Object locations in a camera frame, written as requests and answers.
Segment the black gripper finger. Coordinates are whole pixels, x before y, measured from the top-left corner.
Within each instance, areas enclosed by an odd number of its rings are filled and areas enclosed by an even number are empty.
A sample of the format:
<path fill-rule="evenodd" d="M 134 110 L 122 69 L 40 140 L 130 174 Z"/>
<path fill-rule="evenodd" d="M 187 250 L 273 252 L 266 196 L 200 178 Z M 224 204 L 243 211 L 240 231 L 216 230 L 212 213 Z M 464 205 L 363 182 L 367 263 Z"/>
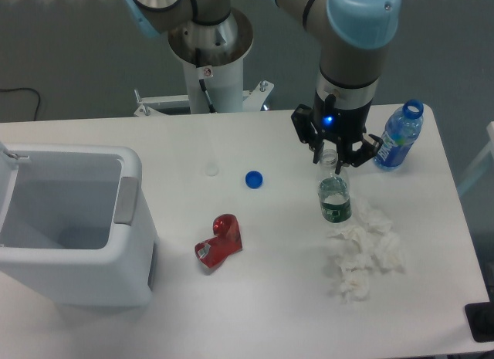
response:
<path fill-rule="evenodd" d="M 337 165 L 335 173 L 340 174 L 344 166 L 359 167 L 377 155 L 383 139 L 373 134 L 363 134 L 361 146 L 356 151 L 353 145 L 342 137 L 337 138 Z"/>
<path fill-rule="evenodd" d="M 313 125 L 313 110 L 304 104 L 299 104 L 291 114 L 291 121 L 299 141 L 308 145 L 313 152 L 313 163 L 318 164 L 323 151 L 323 137 Z"/>

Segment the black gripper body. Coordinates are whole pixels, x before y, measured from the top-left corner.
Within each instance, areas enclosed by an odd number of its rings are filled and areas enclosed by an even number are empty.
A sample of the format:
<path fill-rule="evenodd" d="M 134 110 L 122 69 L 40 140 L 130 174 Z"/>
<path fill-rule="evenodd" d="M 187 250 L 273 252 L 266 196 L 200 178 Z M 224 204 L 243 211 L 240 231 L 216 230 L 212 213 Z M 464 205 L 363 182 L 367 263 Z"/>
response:
<path fill-rule="evenodd" d="M 356 101 L 350 106 L 337 97 L 336 92 L 315 92 L 311 127 L 314 144 L 330 141 L 336 145 L 352 146 L 361 142 L 367 132 L 366 121 L 372 99 Z"/>

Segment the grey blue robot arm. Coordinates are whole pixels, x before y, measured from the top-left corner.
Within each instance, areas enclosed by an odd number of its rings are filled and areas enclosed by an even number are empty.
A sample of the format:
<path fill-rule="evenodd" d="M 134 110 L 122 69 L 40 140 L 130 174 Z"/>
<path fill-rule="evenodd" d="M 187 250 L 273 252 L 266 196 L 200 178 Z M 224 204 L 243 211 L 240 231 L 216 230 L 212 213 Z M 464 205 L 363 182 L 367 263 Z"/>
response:
<path fill-rule="evenodd" d="M 319 159 L 325 141 L 337 167 L 373 158 L 382 140 L 367 115 L 398 28 L 401 0 L 272 0 L 320 44 L 314 102 L 292 115 L 299 140 Z M 140 30 L 166 34 L 182 62 L 192 113 L 244 110 L 243 60 L 253 43 L 250 21 L 232 0 L 124 0 Z"/>

